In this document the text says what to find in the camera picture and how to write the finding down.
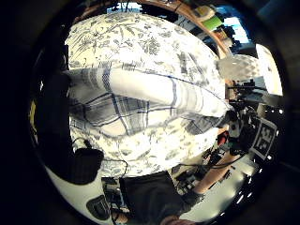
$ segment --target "black bag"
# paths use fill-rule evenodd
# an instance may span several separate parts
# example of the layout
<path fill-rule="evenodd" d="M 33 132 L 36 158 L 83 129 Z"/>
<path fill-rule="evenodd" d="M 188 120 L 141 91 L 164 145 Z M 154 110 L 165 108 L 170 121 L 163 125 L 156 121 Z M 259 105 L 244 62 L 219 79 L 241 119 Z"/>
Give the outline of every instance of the black bag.
<path fill-rule="evenodd" d="M 95 180 L 104 155 L 89 147 L 73 152 L 68 124 L 69 83 L 63 72 L 54 72 L 44 83 L 35 115 L 38 150 L 56 175 L 70 183 L 86 185 Z"/>
<path fill-rule="evenodd" d="M 159 224 L 167 216 L 180 216 L 190 210 L 168 172 L 123 178 L 120 188 L 131 215 L 144 224 Z"/>

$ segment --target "wooden shelf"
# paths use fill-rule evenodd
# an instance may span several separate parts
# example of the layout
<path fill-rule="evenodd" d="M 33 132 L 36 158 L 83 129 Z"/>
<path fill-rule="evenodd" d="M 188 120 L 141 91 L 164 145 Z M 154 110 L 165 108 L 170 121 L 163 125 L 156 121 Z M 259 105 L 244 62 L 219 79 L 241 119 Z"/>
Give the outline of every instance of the wooden shelf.
<path fill-rule="evenodd" d="M 186 17 L 187 19 L 189 19 L 190 21 L 195 23 L 211 39 L 213 39 L 216 42 L 216 44 L 218 45 L 218 49 L 221 51 L 219 53 L 219 56 L 232 54 L 230 49 L 213 32 L 208 30 L 203 25 L 202 20 L 200 18 L 198 18 L 196 15 L 194 15 L 194 13 L 192 12 L 192 10 L 190 9 L 190 7 L 188 5 L 182 3 L 178 0 L 171 2 L 171 3 L 164 3 L 159 0 L 135 0 L 133 2 L 140 3 L 140 4 L 146 4 L 146 5 L 152 5 L 152 6 L 156 6 L 156 7 L 160 7 L 160 8 L 165 8 L 169 11 L 174 11 L 174 12 Z"/>

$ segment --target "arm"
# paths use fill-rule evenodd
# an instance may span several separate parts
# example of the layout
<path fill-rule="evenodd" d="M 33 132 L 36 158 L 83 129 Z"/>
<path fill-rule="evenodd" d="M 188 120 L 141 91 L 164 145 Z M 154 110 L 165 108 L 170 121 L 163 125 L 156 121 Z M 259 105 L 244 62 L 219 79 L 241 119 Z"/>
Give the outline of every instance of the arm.
<path fill-rule="evenodd" d="M 219 128 L 217 131 L 217 135 L 220 135 L 221 133 L 224 133 L 225 131 L 227 131 L 229 128 L 228 126 L 224 127 L 224 128 Z"/>
<path fill-rule="evenodd" d="M 232 156 L 229 152 L 217 163 L 217 165 L 223 163 L 230 163 L 236 160 L 239 156 Z M 210 169 L 205 175 L 203 180 L 201 180 L 194 189 L 190 190 L 188 193 L 182 196 L 184 202 L 190 207 L 194 206 L 196 203 L 199 203 L 203 199 L 203 194 L 209 189 L 212 185 L 221 179 L 225 173 L 231 168 L 231 165 L 221 168 L 221 169 Z"/>
<path fill-rule="evenodd" d="M 227 152 L 225 156 L 217 163 L 217 165 L 232 162 L 237 158 L 239 158 L 239 156 L 232 156 L 229 152 Z M 204 194 L 204 192 L 207 189 L 209 189 L 212 185 L 214 185 L 216 181 L 221 179 L 230 168 L 231 165 L 221 169 L 209 170 L 208 173 L 205 175 L 204 179 L 196 185 L 193 191 L 199 194 Z"/>
<path fill-rule="evenodd" d="M 114 213 L 112 212 L 112 218 L 116 219 L 117 223 L 126 223 L 127 225 L 139 225 L 141 222 L 133 218 L 130 213 Z"/>

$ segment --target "black object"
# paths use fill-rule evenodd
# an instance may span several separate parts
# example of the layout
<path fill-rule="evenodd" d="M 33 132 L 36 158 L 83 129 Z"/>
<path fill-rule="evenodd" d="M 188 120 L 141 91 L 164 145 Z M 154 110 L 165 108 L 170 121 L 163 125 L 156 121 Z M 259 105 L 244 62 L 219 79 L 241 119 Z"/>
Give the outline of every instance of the black object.
<path fill-rule="evenodd" d="M 121 196 L 120 193 L 115 190 L 115 189 L 105 189 L 104 190 L 105 197 L 108 203 L 111 205 L 114 203 L 118 207 L 121 207 L 122 201 L 121 201 Z"/>
<path fill-rule="evenodd" d="M 104 181 L 106 184 L 109 185 L 117 185 L 116 181 L 113 179 L 113 177 L 102 177 L 102 181 Z"/>
<path fill-rule="evenodd" d="M 196 193 L 192 189 L 188 193 L 182 196 L 183 201 L 190 207 L 193 207 L 196 203 L 202 202 L 204 200 L 204 195 Z"/>
<path fill-rule="evenodd" d="M 255 86 L 255 82 L 252 79 L 249 82 L 243 82 L 243 84 L 237 84 L 235 86 L 228 87 L 228 89 L 236 89 L 238 91 L 238 94 L 243 97 L 251 94 L 255 89 L 267 91 L 263 87 Z"/>
<path fill-rule="evenodd" d="M 193 182 L 196 177 L 192 174 L 187 176 L 185 180 L 179 181 L 176 185 L 177 190 L 181 190 L 183 193 L 187 193 L 190 189 L 195 188 Z"/>
<path fill-rule="evenodd" d="M 257 51 L 256 51 L 254 44 L 253 44 L 253 47 L 251 46 L 251 47 L 239 49 L 237 53 L 238 54 L 246 54 L 246 55 L 250 55 L 254 58 L 258 58 Z"/>
<path fill-rule="evenodd" d="M 106 203 L 104 195 L 87 202 L 88 211 L 97 219 L 106 220 L 111 216 L 110 207 Z"/>
<path fill-rule="evenodd" d="M 236 121 L 234 112 L 231 113 L 231 121 Z M 261 119 L 257 113 L 252 109 L 247 109 L 246 113 L 240 115 L 239 125 L 244 122 L 243 126 L 240 127 L 241 131 L 238 137 L 229 137 L 230 153 L 233 156 L 244 155 L 248 152 L 250 147 L 254 144 L 256 136 L 259 132 L 259 126 Z M 235 124 L 231 125 L 231 130 L 235 130 Z"/>
<path fill-rule="evenodd" d="M 169 11 L 165 8 L 155 7 L 155 6 L 146 5 L 146 4 L 141 4 L 141 6 L 142 6 L 141 13 L 151 15 L 151 16 L 156 16 L 156 17 L 166 16 L 166 18 L 164 18 L 164 19 L 171 23 L 174 23 L 175 21 L 178 20 L 177 13 Z"/>
<path fill-rule="evenodd" d="M 89 149 L 92 149 L 92 145 L 88 140 L 84 140 L 83 143 L 85 144 L 85 146 Z"/>
<path fill-rule="evenodd" d="M 224 180 L 227 180 L 231 175 L 232 175 L 232 173 L 230 170 L 226 171 L 226 173 L 223 175 L 222 179 L 219 180 L 219 183 L 222 183 Z"/>
<path fill-rule="evenodd" d="M 209 168 L 200 166 L 197 168 L 197 171 L 194 173 L 194 176 L 197 180 L 204 179 L 206 173 L 209 171 Z"/>
<path fill-rule="evenodd" d="M 194 174 L 194 171 L 184 171 L 181 172 L 178 176 L 176 176 L 176 180 L 177 181 L 186 181 L 190 176 L 192 176 Z"/>
<path fill-rule="evenodd" d="M 219 160 L 221 159 L 221 156 L 218 154 L 219 152 L 219 149 L 216 149 L 215 151 L 212 152 L 210 158 L 209 158 L 209 161 L 208 161 L 208 166 L 214 166 L 216 165 Z"/>
<path fill-rule="evenodd" d="M 123 178 L 120 188 L 131 215 L 142 224 L 159 224 L 167 216 L 190 210 L 168 172 Z"/>
<path fill-rule="evenodd" d="M 69 78 L 63 72 L 52 73 L 37 100 L 35 123 L 38 151 L 45 165 L 58 176 L 76 185 L 85 185 L 97 176 L 103 153 L 88 148 L 72 149 L 68 124 Z"/>

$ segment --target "cable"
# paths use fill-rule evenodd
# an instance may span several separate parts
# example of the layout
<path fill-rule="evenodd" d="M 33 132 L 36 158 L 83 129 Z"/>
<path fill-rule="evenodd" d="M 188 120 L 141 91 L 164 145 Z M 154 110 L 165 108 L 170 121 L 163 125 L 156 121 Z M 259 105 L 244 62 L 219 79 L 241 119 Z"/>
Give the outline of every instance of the cable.
<path fill-rule="evenodd" d="M 180 166 L 194 166 L 194 167 L 198 167 L 198 166 L 205 166 L 205 165 L 201 165 L 201 164 L 185 164 L 185 163 L 179 163 Z"/>
<path fill-rule="evenodd" d="M 122 159 L 120 159 L 120 160 L 119 159 L 103 159 L 103 161 L 122 161 L 122 162 L 126 163 L 125 170 L 119 178 L 123 178 L 125 176 L 126 172 L 128 171 L 128 163 L 125 160 L 122 160 Z"/>
<path fill-rule="evenodd" d="M 116 224 L 116 220 L 119 219 L 120 214 L 117 214 L 115 218 L 113 218 L 113 214 L 112 214 L 112 223 L 113 225 L 117 225 Z"/>

